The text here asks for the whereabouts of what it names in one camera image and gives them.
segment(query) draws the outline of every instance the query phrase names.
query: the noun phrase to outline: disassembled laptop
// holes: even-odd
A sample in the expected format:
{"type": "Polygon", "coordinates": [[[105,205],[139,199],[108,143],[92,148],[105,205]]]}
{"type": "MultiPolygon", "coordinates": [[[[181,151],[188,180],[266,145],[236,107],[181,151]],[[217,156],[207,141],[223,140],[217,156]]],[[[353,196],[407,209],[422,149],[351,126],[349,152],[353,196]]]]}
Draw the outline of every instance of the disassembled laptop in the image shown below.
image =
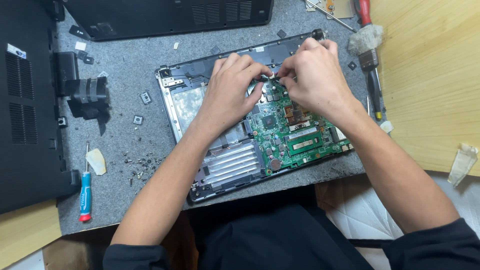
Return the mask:
{"type": "MultiPolygon", "coordinates": [[[[178,142],[200,108],[215,60],[232,52],[249,54],[276,73],[307,37],[324,39],[321,29],[270,43],[206,58],[161,66],[155,71],[170,126],[178,142]]],[[[263,95],[243,121],[226,130],[210,146],[192,184],[197,202],[274,175],[353,149],[343,133],[323,116],[309,112],[288,97],[279,78],[263,76],[263,95]]],[[[250,94],[257,81],[247,89],[250,94]]]]}

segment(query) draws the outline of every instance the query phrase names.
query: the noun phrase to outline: forearm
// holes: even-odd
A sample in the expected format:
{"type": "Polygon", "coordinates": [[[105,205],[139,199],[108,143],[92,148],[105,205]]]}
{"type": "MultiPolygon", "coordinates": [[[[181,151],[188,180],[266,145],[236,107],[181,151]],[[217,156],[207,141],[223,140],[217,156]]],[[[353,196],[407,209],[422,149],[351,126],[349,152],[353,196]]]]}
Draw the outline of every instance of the forearm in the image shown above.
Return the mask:
{"type": "Polygon", "coordinates": [[[177,219],[215,135],[194,120],[173,151],[139,192],[123,217],[112,244],[158,245],[177,219]]]}
{"type": "Polygon", "coordinates": [[[459,215],[431,177],[363,111],[339,127],[351,141],[385,208],[406,233],[453,222],[459,215]]]}

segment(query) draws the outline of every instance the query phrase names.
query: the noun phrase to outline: person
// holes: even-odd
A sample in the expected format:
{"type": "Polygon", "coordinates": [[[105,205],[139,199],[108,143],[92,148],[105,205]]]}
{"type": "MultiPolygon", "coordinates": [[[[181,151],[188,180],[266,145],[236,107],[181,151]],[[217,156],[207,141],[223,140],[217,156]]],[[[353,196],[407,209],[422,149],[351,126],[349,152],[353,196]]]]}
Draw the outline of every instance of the person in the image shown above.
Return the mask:
{"type": "MultiPolygon", "coordinates": [[[[159,244],[179,216],[209,145],[260,99],[263,83],[248,97],[245,91],[262,74],[273,73],[248,55],[232,53],[215,62],[197,116],[130,205],[106,250],[105,269],[169,268],[159,244]]],[[[306,39],[277,75],[293,101],[324,116],[355,147],[378,197],[405,233],[383,247],[391,268],[480,269],[477,235],[432,178],[365,113],[343,77],[335,42],[306,39]]],[[[198,269],[371,269],[319,211],[289,205],[215,228],[199,248],[198,269]]]]}

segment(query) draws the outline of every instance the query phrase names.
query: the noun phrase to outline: hand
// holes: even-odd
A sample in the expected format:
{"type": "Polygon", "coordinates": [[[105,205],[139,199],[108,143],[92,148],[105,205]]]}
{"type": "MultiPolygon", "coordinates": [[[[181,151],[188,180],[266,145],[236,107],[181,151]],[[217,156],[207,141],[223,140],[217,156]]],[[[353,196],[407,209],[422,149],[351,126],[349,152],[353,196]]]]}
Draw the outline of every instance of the hand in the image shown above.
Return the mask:
{"type": "Polygon", "coordinates": [[[283,61],[278,77],[293,101],[335,125],[359,103],[343,77],[337,44],[331,40],[306,39],[294,56],[283,61]]]}
{"type": "Polygon", "coordinates": [[[218,137],[226,129],[238,123],[249,113],[262,96],[263,83],[255,85],[246,98],[245,93],[252,79],[259,80],[265,74],[273,75],[265,65],[253,61],[249,55],[230,54],[215,61],[202,106],[194,121],[208,128],[208,133],[218,137]]]}

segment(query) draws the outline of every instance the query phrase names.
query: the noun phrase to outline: vent grille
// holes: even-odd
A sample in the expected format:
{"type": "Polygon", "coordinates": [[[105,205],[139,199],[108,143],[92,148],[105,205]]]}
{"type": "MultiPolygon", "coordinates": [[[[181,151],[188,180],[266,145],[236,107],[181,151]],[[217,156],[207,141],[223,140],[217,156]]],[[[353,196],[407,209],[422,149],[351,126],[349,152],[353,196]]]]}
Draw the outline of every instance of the vent grille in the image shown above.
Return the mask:
{"type": "Polygon", "coordinates": [[[240,19],[249,20],[252,13],[252,1],[240,2],[240,19]]]}
{"type": "Polygon", "coordinates": [[[205,24],[207,22],[204,5],[192,6],[192,13],[193,21],[196,25],[205,24]]]}
{"type": "Polygon", "coordinates": [[[13,144],[37,144],[35,108],[16,103],[9,104],[10,122],[12,124],[13,144]]]}
{"type": "Polygon", "coordinates": [[[239,4],[238,2],[226,3],[227,21],[236,21],[239,19],[239,4]]]}
{"type": "Polygon", "coordinates": [[[220,8],[218,4],[207,5],[207,17],[209,23],[220,22],[220,8]]]}
{"type": "Polygon", "coordinates": [[[7,67],[8,94],[21,98],[34,99],[32,64],[9,52],[5,52],[7,67]]]}

